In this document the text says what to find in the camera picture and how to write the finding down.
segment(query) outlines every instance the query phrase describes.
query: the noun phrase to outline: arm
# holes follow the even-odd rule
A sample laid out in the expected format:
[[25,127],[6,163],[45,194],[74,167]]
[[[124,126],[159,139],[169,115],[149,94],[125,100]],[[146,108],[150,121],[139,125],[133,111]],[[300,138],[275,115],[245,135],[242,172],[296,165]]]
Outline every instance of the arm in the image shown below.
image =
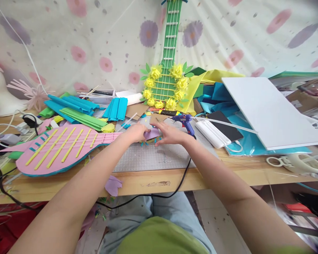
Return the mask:
[[224,163],[205,149],[192,136],[163,122],[157,126],[164,138],[156,143],[181,144],[199,169],[206,184],[224,204],[252,253],[271,253],[274,248],[308,246]]
[[144,125],[132,125],[95,156],[41,210],[9,253],[73,253],[82,223],[113,169],[147,131]]

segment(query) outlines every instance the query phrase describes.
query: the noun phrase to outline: yellow foam strip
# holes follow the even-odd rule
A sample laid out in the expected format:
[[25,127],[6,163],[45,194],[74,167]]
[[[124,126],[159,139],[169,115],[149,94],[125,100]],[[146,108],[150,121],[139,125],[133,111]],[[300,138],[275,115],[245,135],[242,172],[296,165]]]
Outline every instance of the yellow foam strip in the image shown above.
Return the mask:
[[55,155],[53,156],[53,158],[51,159],[51,161],[47,164],[47,168],[50,168],[52,163],[54,162],[54,160],[57,158],[57,156],[59,155],[59,153],[61,152],[61,149],[65,146],[65,144],[67,143],[68,139],[70,138],[70,136],[73,134],[74,130],[77,127],[74,127],[73,130],[71,131],[70,134],[68,134],[67,138],[65,139],[65,141],[63,142],[63,144],[61,145],[61,147],[57,150],[57,152],[55,153]]
[[161,95],[161,94],[158,94],[158,93],[153,93],[153,95],[159,95],[159,96],[163,96],[163,97],[172,97],[172,95]]
[[38,162],[38,164],[35,166],[34,170],[37,170],[40,165],[43,163],[43,161],[46,159],[46,157],[49,155],[49,153],[52,151],[53,147],[57,144],[59,139],[63,136],[63,134],[67,131],[67,127],[64,129],[64,131],[59,135],[59,137],[54,141],[54,143],[51,145],[51,147],[47,150],[45,155],[42,157],[42,159]]
[[26,162],[26,166],[28,166],[31,161],[38,155],[38,153],[41,151],[41,149],[47,144],[47,142],[53,137],[53,135],[58,131],[58,129],[55,129],[53,133],[45,140],[45,142],[35,151],[35,153],[32,155],[32,157]]
[[93,144],[94,144],[95,139],[96,139],[97,136],[98,136],[98,134],[95,135],[95,137],[94,137],[94,139],[93,139],[93,141],[92,141],[92,144],[91,144],[91,146],[90,146],[89,148],[92,148],[92,147],[93,147]]
[[161,88],[161,87],[154,87],[153,89],[161,89],[161,90],[170,90],[170,91],[175,91],[174,89]]
[[161,84],[176,85],[175,83],[160,82],[160,81],[155,81],[155,82],[156,83],[161,83]]
[[82,144],[81,144],[81,146],[80,146],[80,148],[79,148],[79,151],[77,152],[77,155],[75,156],[76,158],[78,158],[79,153],[81,152],[82,147],[84,146],[84,144],[85,144],[85,142],[86,142],[86,140],[87,140],[87,137],[88,137],[89,133],[91,132],[91,130],[92,130],[92,129],[89,129],[89,131],[88,131],[88,133],[87,133],[87,135],[86,135],[84,141],[82,142]]
[[74,146],[75,143],[78,141],[78,139],[79,139],[79,137],[80,137],[80,135],[82,134],[83,131],[84,131],[84,130],[81,129],[81,131],[79,132],[79,134],[77,135],[77,137],[76,137],[75,140],[73,141],[72,145],[71,145],[70,148],[68,149],[67,153],[65,154],[65,156],[63,157],[63,159],[61,160],[61,162],[64,162],[64,161],[66,160],[67,156],[70,154],[70,152],[71,152],[73,146]]

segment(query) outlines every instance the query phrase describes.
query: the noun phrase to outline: hand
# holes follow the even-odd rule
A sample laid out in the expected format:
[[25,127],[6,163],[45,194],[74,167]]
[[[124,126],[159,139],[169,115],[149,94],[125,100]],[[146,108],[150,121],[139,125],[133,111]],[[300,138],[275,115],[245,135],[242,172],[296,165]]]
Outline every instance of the hand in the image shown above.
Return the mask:
[[156,122],[152,123],[151,125],[158,127],[159,130],[164,135],[162,140],[156,142],[155,146],[162,145],[162,144],[180,144],[183,145],[184,142],[190,140],[192,136],[188,135],[185,132],[178,130],[176,127],[170,126],[164,122]]
[[148,129],[145,125],[142,125],[140,122],[131,125],[128,127],[127,131],[125,131],[122,136],[126,138],[131,143],[143,141],[146,142],[144,137],[145,132],[150,132],[151,130]]

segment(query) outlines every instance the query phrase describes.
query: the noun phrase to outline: pink paper guitar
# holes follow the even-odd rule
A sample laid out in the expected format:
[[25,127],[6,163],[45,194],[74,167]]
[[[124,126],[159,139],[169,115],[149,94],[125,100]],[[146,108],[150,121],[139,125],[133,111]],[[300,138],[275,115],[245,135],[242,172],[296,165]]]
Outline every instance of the pink paper guitar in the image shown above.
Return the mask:
[[120,134],[98,133],[82,124],[68,125],[1,151],[24,152],[16,161],[24,175],[50,176],[67,171],[96,147],[112,143]]

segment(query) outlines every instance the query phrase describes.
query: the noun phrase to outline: blue glue gun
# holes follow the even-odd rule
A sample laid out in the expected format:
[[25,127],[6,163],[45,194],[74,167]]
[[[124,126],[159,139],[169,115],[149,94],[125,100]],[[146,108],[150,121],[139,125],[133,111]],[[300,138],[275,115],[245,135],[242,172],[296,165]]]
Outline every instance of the blue glue gun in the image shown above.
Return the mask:
[[190,121],[192,120],[191,115],[177,115],[172,117],[173,121],[179,121],[183,124],[183,127],[186,128],[187,133],[191,136],[194,136],[194,129],[192,128],[192,125]]

